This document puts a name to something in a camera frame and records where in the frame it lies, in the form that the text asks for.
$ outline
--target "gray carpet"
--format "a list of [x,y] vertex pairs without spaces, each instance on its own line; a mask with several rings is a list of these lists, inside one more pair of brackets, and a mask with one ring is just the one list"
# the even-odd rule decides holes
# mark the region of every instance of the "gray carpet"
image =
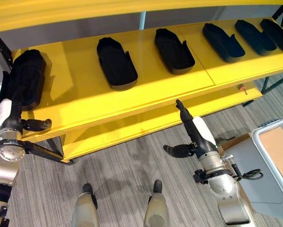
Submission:
[[[283,74],[271,77],[271,82]],[[256,81],[262,87],[263,80]],[[247,107],[204,117],[215,138],[240,136],[283,117],[283,84]],[[174,159],[164,144],[189,143],[182,125],[103,149],[66,166],[27,156],[9,201],[10,227],[69,227],[84,183],[92,184],[102,227],[141,227],[155,179],[163,182],[171,227],[224,227],[207,185],[198,186],[196,157]],[[283,220],[255,213],[258,227],[283,227]]]

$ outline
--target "black tray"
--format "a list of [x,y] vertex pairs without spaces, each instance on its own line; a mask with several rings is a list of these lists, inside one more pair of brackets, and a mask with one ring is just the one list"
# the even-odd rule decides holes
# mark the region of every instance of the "black tray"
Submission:
[[281,26],[269,19],[263,19],[260,25],[278,47],[283,50],[283,29]]
[[121,44],[112,38],[102,38],[97,45],[100,65],[111,88],[122,91],[137,82],[137,72],[129,55]]
[[245,51],[236,40],[234,34],[229,37],[222,28],[210,23],[206,23],[202,31],[223,60],[236,62],[245,55]]
[[157,29],[155,44],[166,67],[172,74],[186,73],[195,65],[187,42],[181,43],[175,33],[165,28]]
[[28,50],[14,60],[10,74],[4,72],[0,90],[0,102],[24,87],[22,110],[32,110],[41,101],[46,62],[38,50]]
[[245,20],[237,20],[235,27],[248,44],[260,55],[269,55],[277,49],[265,31],[260,32],[255,26]]

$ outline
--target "yellow shelf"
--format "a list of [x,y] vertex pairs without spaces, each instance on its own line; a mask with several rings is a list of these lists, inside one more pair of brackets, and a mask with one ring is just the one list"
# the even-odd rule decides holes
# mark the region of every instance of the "yellow shelf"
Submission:
[[[193,116],[210,114],[251,99],[261,93],[251,83],[246,83],[247,95],[234,86],[184,101]],[[175,105],[164,106],[138,115],[69,132],[63,140],[64,161],[85,155],[118,143],[125,142],[181,123]]]
[[[256,18],[251,22],[257,25],[261,20]],[[233,23],[216,22],[225,28]],[[23,139],[46,140],[171,105],[177,98],[203,96],[283,71],[282,51],[262,57],[241,40],[246,56],[236,63],[224,63],[212,48],[208,48],[206,40],[199,39],[202,33],[198,29],[203,25],[166,27],[181,41],[187,40],[195,58],[195,66],[184,75],[172,75],[164,66],[154,44],[156,28],[29,47],[43,53],[47,67],[40,105],[33,111],[23,112],[22,117],[51,118],[52,128],[43,133],[25,132]],[[130,52],[138,72],[137,84],[132,89],[117,92],[106,81],[96,47],[98,40],[107,36],[119,41],[124,50]],[[17,51],[16,57],[23,51]]]
[[89,17],[229,5],[283,5],[283,0],[0,0],[0,31]]
[[[183,41],[177,27],[169,29]],[[154,44],[155,31],[154,28],[30,47],[44,53],[48,66],[39,106],[23,112],[22,117],[50,118],[52,128],[45,133],[30,132],[24,139],[41,141],[136,115],[214,85],[197,58],[189,73],[169,73]],[[137,84],[132,89],[119,92],[108,85],[96,52],[99,39],[106,36],[129,50],[138,72]]]
[[[263,31],[260,26],[262,18],[245,20],[252,23],[259,31]],[[236,22],[237,20],[212,22],[221,27],[229,36],[235,34],[236,39],[245,50],[242,59],[230,64],[224,62],[215,51],[212,51],[212,46],[202,33],[204,23],[179,26],[179,30],[191,45],[213,82],[216,85],[227,84],[241,80],[255,80],[283,72],[283,51],[278,47],[268,56],[257,54],[235,29]]]

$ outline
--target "gray wall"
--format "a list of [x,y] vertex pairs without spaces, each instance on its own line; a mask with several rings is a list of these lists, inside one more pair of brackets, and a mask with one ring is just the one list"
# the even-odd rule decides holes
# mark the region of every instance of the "gray wall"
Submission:
[[[227,20],[248,17],[269,17],[279,6],[230,6],[176,9],[147,12],[145,28]],[[139,14],[125,14],[66,21],[0,32],[11,50],[82,37],[138,30]]]

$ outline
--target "cable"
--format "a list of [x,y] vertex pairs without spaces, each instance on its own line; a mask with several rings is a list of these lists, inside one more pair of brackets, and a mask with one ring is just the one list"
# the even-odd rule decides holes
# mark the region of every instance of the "cable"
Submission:
[[234,176],[234,177],[237,177],[237,178],[238,178],[237,181],[240,181],[240,180],[242,180],[242,179],[255,181],[255,180],[261,179],[263,176],[264,176],[264,175],[263,175],[263,173],[261,172],[261,169],[253,169],[253,170],[251,170],[251,171],[249,171],[249,172],[247,172],[247,173],[245,173],[245,174],[243,174],[243,175],[240,175],[240,176],[236,175],[236,176]]

